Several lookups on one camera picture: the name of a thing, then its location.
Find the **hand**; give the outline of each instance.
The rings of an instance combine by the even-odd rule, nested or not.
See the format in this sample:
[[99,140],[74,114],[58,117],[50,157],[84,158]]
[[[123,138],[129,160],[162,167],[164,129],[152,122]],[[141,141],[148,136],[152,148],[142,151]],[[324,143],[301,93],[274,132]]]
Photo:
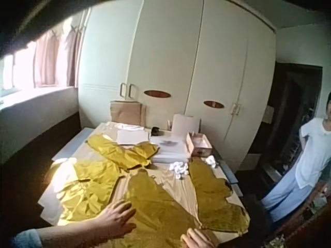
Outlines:
[[136,210],[130,202],[121,200],[108,205],[93,221],[94,227],[100,232],[100,237],[113,239],[130,233],[136,225],[127,223]]
[[184,248],[215,248],[210,239],[197,229],[188,229],[187,234],[183,234],[180,239]]

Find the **white cabinet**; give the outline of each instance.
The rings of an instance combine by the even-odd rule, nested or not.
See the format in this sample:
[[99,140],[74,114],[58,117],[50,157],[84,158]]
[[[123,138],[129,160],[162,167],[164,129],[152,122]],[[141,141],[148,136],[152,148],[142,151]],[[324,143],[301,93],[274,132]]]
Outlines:
[[[230,111],[243,81],[247,26],[245,10],[225,1],[205,1],[185,114],[202,119],[201,132],[217,150],[231,123]],[[219,102],[224,108],[209,107],[204,101]]]
[[110,101],[125,98],[123,83],[127,80],[142,4],[143,0],[121,0],[92,8],[79,68],[82,127],[96,127],[109,121]]
[[252,15],[248,15],[248,51],[240,109],[234,115],[222,149],[228,166],[237,171],[253,143],[261,124],[275,68],[276,38],[274,32]]
[[[128,98],[147,106],[147,126],[165,128],[184,113],[197,52],[202,0],[145,0],[128,74]],[[151,97],[164,91],[169,98]]]
[[[200,42],[186,115],[232,171],[245,158],[260,126],[273,79],[275,34],[256,16],[226,1],[205,0]],[[213,108],[215,101],[224,108]],[[237,115],[233,106],[237,104]]]
[[266,108],[276,51],[270,23],[233,1],[120,0],[93,7],[79,69],[82,126],[109,121],[112,100],[145,104],[148,127],[163,129],[176,113],[197,116],[236,171]]

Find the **pink curtain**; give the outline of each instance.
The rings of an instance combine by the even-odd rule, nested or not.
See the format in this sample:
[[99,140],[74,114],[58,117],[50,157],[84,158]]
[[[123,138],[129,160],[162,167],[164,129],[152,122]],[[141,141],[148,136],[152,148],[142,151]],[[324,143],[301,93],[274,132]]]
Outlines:
[[74,28],[65,37],[62,35],[56,60],[55,81],[59,86],[74,86],[75,51],[77,32]]
[[77,28],[71,27],[67,37],[60,41],[56,63],[56,81],[58,85],[78,87],[79,60],[83,36],[90,9],[84,11]]
[[79,25],[71,26],[68,34],[57,38],[50,30],[37,40],[34,59],[36,87],[78,86],[79,59],[90,11],[81,14]]
[[58,39],[52,30],[47,31],[36,41],[33,78],[35,87],[56,85],[55,67]]
[[81,53],[82,53],[82,46],[83,46],[83,40],[85,36],[85,30],[87,26],[87,21],[89,18],[89,15],[91,13],[91,8],[88,8],[86,11],[83,12],[82,18],[79,24],[79,29],[77,33],[77,39],[76,39],[76,52],[75,52],[75,77],[74,77],[74,86],[78,87],[78,73],[79,73],[79,62],[81,58]]

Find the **sewing pattern piece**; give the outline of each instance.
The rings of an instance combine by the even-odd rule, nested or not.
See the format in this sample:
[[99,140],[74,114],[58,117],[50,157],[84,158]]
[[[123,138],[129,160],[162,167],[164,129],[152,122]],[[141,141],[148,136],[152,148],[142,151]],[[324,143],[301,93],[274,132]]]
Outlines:
[[182,247],[180,236],[188,228],[198,227],[197,220],[141,169],[132,176],[124,199],[137,212],[132,218],[137,227],[122,239],[109,241],[112,247]]
[[241,206],[227,201],[226,198],[232,195],[229,183],[216,178],[212,169],[199,158],[193,158],[189,171],[202,227],[214,231],[245,232],[249,226],[248,213]]
[[96,152],[124,170],[132,169],[138,165],[148,166],[151,163],[150,158],[159,149],[157,145],[150,142],[141,142],[126,149],[116,142],[106,139],[101,134],[93,135],[86,142]]
[[57,194],[64,207],[60,220],[66,223],[96,217],[109,204],[121,176],[118,166],[108,161],[79,161],[73,166],[78,179]]

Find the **small cardboard box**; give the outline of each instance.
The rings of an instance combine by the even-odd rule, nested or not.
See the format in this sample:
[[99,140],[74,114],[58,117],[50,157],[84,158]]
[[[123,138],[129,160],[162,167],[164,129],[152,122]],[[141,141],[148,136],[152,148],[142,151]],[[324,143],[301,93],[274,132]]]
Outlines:
[[206,158],[212,154],[212,145],[206,135],[202,133],[188,133],[186,144],[192,157]]

